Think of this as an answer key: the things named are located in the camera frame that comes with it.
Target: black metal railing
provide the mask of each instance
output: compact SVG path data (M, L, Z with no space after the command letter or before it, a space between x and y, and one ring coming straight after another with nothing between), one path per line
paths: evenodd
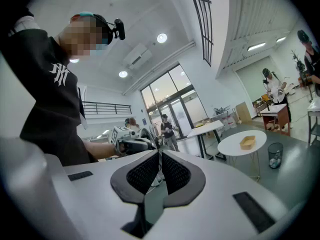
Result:
M203 59L211 67L211 57L213 49L213 37L212 37L212 18L210 0L193 0L196 13L198 15L201 38L202 38L202 54Z
M83 110L86 115L131 115L131 106L102 102L83 101Z

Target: person in black shirt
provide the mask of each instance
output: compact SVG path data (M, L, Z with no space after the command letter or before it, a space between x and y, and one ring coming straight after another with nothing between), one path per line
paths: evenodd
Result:
M305 47L304 63L315 85L315 92L320 96L320 50L312 45L309 36L303 31L297 32L300 42Z
M169 146L172 151L178 151L178 143L173 130L176 130L175 126L168 121L166 114L162 115L161 133L164 134L164 142Z
M106 20L91 12L74 15L56 37L39 29L28 9L20 11L8 30L2 53L12 71L35 99L20 137L55 155L63 166L96 162L122 155L113 144L82 141L77 77L70 59L89 56L110 44L113 32Z

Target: round table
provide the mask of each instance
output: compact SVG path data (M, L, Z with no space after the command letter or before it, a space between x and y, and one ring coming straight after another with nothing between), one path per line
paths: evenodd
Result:
M255 144L250 150L243 150L240 148L240 142L246 136L255 136ZM257 172L256 181L260 179L260 163L258 149L260 149L267 141L267 135L261 130L246 130L233 134L223 139L218 145L218 151L221 154L229 156L230 164L233 162L233 166L236 167L237 157L250 154L251 165Z

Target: wire mesh trash can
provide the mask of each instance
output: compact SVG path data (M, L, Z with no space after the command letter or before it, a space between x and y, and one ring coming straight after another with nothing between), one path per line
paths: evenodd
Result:
M277 169L280 167L283 152L284 146L279 142L273 143L268 147L270 168Z

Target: black t-shirt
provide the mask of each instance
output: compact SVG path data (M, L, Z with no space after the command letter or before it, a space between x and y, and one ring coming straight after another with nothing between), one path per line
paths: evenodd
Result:
M312 76L316 76L318 78L320 78L320 54L313 49L314 54L311 55L310 53L308 53L306 51L306 53L308 53L308 55L311 58L311 63L309 62L309 60L307 59L307 57L304 57L304 63L306 65L306 68L308 70L308 73ZM316 83L315 84L316 89L319 91L320 90L320 84Z
M164 131L166 128L169 128L169 129L172 129L172 124L169 122L169 121L167 121L167 122L162 122L161 123L161 130L162 131ZM166 138L166 139L168 139L168 138L170 138L172 135L174 135L175 133L174 133L174 131L172 130L171 132L165 132L165 134L164 134L164 137Z
M7 39L3 55L36 100L20 137L57 156L63 166L93 161L77 135L78 79L66 67L64 50L46 31L25 29Z

